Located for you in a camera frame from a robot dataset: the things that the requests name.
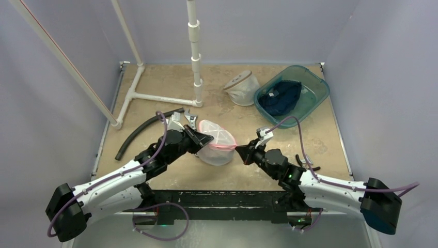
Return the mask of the pink-trimmed mesh laundry bag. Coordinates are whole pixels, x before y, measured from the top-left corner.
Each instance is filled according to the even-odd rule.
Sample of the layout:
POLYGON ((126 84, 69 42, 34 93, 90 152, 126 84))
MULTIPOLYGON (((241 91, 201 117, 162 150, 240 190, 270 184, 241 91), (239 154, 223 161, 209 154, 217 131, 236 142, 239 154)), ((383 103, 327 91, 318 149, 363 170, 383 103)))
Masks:
POLYGON ((203 162, 212 166, 223 166, 231 162, 237 142, 230 132, 209 120, 201 120, 198 131, 213 137, 213 141, 197 153, 203 162))

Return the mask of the teal plastic bin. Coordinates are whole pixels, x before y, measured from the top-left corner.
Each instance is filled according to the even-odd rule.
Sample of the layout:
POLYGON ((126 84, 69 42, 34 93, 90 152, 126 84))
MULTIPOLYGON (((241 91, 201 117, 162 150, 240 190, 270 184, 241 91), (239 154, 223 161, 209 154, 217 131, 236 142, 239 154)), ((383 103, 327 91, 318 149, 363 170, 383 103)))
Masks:
POLYGON ((271 78, 261 86, 254 95, 254 104, 260 114, 273 125, 280 124, 279 128, 287 129, 296 126, 296 120, 304 120, 330 94, 327 82, 300 65, 292 65, 271 78), (271 116, 259 104, 258 98, 281 80, 294 80, 302 83, 302 91, 295 108, 286 115, 271 116))

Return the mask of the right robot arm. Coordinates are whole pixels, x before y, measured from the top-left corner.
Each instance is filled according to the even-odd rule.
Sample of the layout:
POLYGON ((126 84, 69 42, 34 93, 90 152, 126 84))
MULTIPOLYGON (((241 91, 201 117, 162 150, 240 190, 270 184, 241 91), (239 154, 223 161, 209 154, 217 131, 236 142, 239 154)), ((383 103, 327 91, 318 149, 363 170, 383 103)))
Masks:
POLYGON ((290 193, 291 206, 333 210, 364 220, 371 228, 387 235, 396 233, 401 198, 381 180, 339 180, 313 175, 309 169, 288 161, 280 149, 265 150, 252 140, 237 146, 236 152, 245 165, 256 164, 278 185, 290 193))

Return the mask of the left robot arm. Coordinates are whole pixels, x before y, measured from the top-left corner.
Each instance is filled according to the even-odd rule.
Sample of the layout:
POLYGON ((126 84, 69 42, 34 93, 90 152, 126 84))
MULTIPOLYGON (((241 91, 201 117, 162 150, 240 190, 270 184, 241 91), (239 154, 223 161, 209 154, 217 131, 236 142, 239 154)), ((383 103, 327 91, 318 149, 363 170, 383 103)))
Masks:
POLYGON ((196 154, 213 140, 213 136, 188 125, 181 131, 165 130, 157 142, 121 168, 81 185, 58 186, 45 210, 50 220, 47 236, 66 242, 110 214, 155 210, 169 204, 169 200, 157 201, 147 181, 165 172, 184 154, 196 154))

